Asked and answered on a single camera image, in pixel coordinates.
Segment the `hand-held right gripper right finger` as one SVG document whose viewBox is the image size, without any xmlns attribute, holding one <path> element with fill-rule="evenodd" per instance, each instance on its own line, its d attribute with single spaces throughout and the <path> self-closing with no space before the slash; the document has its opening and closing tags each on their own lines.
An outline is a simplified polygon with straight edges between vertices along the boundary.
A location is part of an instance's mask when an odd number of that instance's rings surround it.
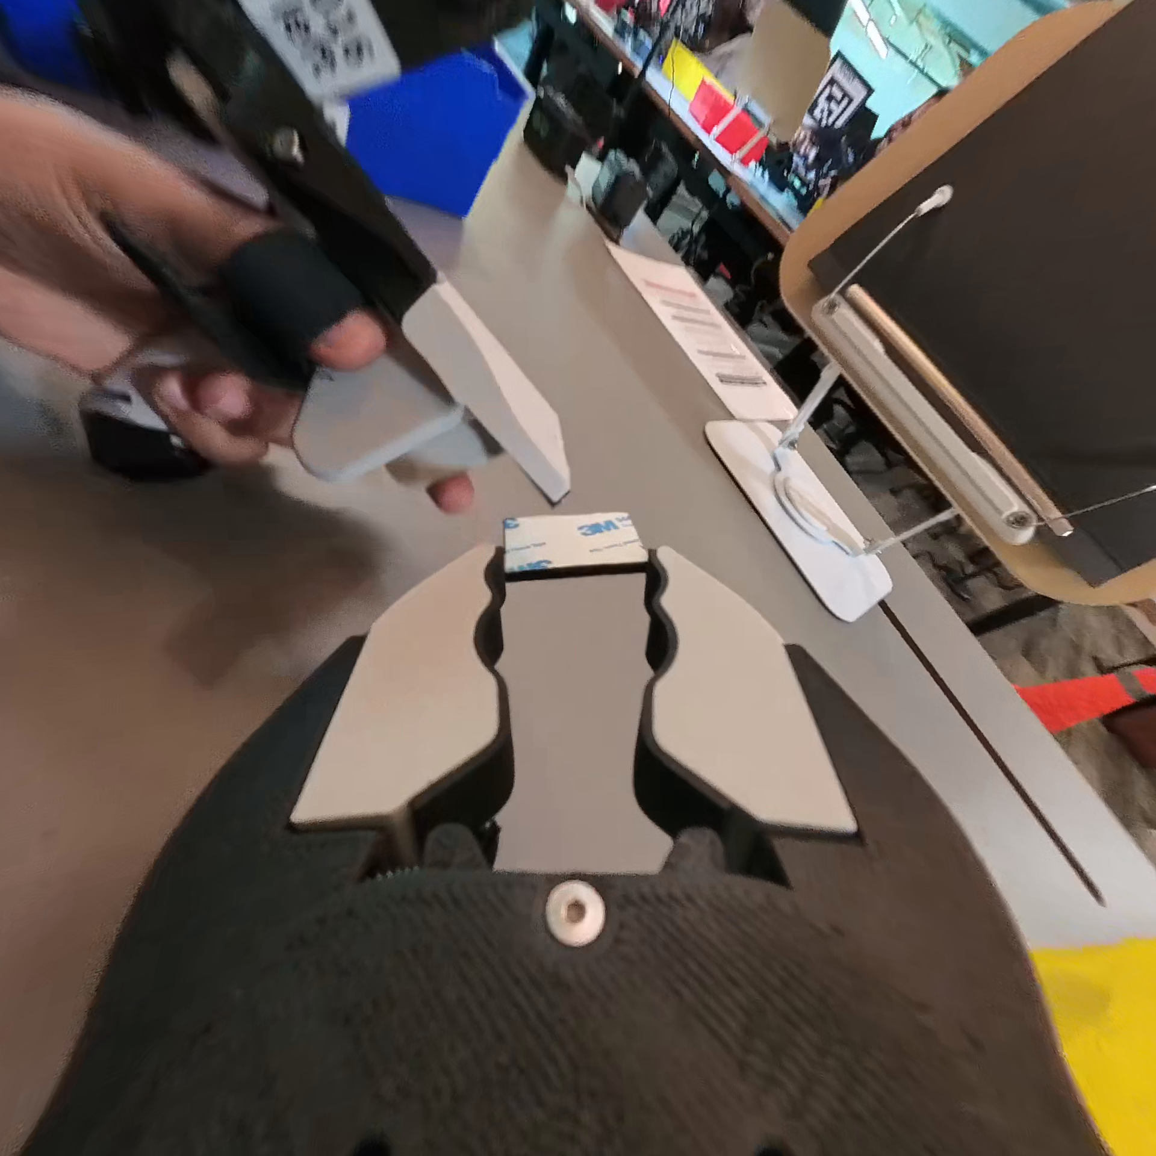
<svg viewBox="0 0 1156 1156">
<path fill-rule="evenodd" d="M 678 551 L 650 551 L 644 583 L 650 676 L 635 796 L 660 831 L 844 840 L 860 826 L 780 633 Z"/>
</svg>

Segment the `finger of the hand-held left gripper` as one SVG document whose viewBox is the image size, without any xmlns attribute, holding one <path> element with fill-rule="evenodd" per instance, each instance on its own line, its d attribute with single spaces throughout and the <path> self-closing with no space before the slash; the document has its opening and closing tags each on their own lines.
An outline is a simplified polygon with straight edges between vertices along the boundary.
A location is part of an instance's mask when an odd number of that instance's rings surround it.
<svg viewBox="0 0 1156 1156">
<path fill-rule="evenodd" d="M 453 281 L 437 278 L 406 310 L 401 332 L 550 504 L 570 495 L 559 415 Z"/>
</svg>

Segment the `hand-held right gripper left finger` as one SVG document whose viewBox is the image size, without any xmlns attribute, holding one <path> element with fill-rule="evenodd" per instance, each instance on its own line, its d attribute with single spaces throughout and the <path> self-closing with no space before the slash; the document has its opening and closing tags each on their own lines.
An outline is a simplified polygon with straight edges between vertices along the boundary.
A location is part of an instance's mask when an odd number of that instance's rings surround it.
<svg viewBox="0 0 1156 1156">
<path fill-rule="evenodd" d="M 485 831 L 514 785 L 499 672 L 503 550 L 477 545 L 414 585 L 366 633 L 290 813 L 299 832 L 370 831 L 419 859 L 442 825 Z"/>
</svg>

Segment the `black adhesive mounting pad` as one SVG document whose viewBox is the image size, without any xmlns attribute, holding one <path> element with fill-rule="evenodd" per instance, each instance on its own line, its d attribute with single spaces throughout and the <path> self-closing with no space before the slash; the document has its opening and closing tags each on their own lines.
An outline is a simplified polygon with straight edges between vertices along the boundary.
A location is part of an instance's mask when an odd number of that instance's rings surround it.
<svg viewBox="0 0 1156 1156">
<path fill-rule="evenodd" d="M 626 511 L 536 514 L 502 526 L 503 572 L 509 579 L 643 568 L 649 551 Z"/>
</svg>

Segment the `person's left hand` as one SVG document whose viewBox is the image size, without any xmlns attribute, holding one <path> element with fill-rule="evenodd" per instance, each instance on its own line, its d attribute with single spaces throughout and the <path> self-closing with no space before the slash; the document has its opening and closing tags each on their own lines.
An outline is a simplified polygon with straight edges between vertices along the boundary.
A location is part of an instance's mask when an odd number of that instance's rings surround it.
<svg viewBox="0 0 1156 1156">
<path fill-rule="evenodd" d="M 171 321 L 158 289 L 106 219 L 207 280 L 267 214 L 212 190 L 134 139 L 43 95 L 2 84 L 2 338 L 75 373 L 102 378 Z M 387 331 L 355 310 L 318 337 L 311 360 L 361 369 Z M 213 465 L 251 465 L 288 446 L 301 401 L 231 368 L 164 368 L 137 386 L 164 424 Z"/>
</svg>

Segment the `blue plastic bin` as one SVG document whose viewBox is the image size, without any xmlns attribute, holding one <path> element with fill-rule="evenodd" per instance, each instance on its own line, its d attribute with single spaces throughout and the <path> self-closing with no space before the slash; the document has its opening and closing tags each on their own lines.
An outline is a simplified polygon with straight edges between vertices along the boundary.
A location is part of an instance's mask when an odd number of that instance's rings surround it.
<svg viewBox="0 0 1156 1156">
<path fill-rule="evenodd" d="M 344 145 L 381 194 L 461 220 L 530 98 L 489 42 L 353 95 Z"/>
</svg>

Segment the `printed paper sheet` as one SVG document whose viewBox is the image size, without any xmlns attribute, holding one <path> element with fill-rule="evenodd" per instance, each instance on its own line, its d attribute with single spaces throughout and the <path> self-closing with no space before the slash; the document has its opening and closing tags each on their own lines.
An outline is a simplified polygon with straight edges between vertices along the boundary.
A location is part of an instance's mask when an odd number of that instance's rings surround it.
<svg viewBox="0 0 1156 1156">
<path fill-rule="evenodd" d="M 686 266 L 611 239 L 606 248 L 732 419 L 785 424 L 796 416 L 796 403 Z"/>
</svg>

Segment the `black charger box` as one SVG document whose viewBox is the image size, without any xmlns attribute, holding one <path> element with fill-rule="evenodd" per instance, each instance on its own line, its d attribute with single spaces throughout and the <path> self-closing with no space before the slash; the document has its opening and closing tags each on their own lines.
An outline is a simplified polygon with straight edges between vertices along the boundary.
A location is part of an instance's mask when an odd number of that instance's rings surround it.
<svg viewBox="0 0 1156 1156">
<path fill-rule="evenodd" d="M 565 180 L 596 147 L 596 138 L 562 91 L 541 84 L 528 109 L 523 143 L 547 173 Z"/>
</svg>

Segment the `black and grey device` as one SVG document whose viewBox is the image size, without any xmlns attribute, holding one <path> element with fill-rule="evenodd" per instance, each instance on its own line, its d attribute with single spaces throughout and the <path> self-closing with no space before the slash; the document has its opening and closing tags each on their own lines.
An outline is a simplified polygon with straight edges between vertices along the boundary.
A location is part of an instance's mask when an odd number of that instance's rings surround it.
<svg viewBox="0 0 1156 1156">
<path fill-rule="evenodd" d="M 607 151 L 594 179 L 589 209 L 607 237 L 617 241 L 648 200 L 646 174 L 621 149 Z"/>
</svg>

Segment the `black device with white label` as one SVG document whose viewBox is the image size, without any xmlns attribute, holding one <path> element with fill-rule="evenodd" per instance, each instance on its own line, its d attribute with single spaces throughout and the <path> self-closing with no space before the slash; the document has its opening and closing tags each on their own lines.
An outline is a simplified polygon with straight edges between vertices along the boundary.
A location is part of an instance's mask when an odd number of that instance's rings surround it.
<svg viewBox="0 0 1156 1156">
<path fill-rule="evenodd" d="M 213 468 L 130 385 L 93 385 L 78 403 L 94 465 L 137 484 L 196 479 Z"/>
</svg>

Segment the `red plastic bin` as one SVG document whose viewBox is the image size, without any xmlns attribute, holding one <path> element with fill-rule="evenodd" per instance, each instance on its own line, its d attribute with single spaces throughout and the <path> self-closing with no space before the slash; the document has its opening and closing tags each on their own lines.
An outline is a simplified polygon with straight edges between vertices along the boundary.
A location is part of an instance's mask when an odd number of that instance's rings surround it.
<svg viewBox="0 0 1156 1156">
<path fill-rule="evenodd" d="M 749 101 L 703 77 L 689 102 L 689 117 L 724 154 L 739 166 L 756 166 L 771 145 L 771 123 Z"/>
</svg>

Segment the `yellow plastic bin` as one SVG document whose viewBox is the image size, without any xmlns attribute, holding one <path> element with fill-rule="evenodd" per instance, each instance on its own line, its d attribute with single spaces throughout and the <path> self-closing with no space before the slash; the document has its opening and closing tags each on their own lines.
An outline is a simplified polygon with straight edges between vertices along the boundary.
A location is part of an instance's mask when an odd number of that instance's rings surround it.
<svg viewBox="0 0 1156 1156">
<path fill-rule="evenodd" d="M 725 88 L 713 72 L 695 55 L 690 48 L 676 37 L 662 60 L 661 73 L 686 101 L 691 103 L 705 84 L 707 88 L 730 97 L 731 90 Z"/>
</svg>

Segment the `black and white marker board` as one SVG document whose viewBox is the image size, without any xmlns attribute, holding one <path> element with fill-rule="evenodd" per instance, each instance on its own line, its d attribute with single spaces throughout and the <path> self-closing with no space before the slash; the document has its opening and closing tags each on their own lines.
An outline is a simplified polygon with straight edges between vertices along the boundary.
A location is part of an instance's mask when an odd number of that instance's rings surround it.
<svg viewBox="0 0 1156 1156">
<path fill-rule="evenodd" d="M 867 107 L 873 86 L 842 53 L 835 50 L 791 141 L 790 172 L 806 184 L 842 166 L 856 125 L 874 114 Z"/>
</svg>

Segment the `yellow container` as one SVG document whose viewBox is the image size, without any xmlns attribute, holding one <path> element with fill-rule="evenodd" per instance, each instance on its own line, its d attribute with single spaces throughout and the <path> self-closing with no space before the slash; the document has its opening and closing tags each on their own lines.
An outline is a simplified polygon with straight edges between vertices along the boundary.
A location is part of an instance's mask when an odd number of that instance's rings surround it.
<svg viewBox="0 0 1156 1156">
<path fill-rule="evenodd" d="M 1155 940 L 1048 947 L 1033 967 L 1060 1046 L 1108 1151 L 1155 1152 Z"/>
</svg>

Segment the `tan-edged black panel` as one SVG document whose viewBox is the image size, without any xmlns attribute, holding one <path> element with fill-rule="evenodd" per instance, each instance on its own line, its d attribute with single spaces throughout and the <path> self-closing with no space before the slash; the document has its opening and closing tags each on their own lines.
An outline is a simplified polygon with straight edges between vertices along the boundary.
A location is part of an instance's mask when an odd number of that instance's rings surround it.
<svg viewBox="0 0 1156 1156">
<path fill-rule="evenodd" d="M 1154 599 L 1154 2 L 1008 41 L 794 231 L 790 313 L 1019 583 Z"/>
</svg>

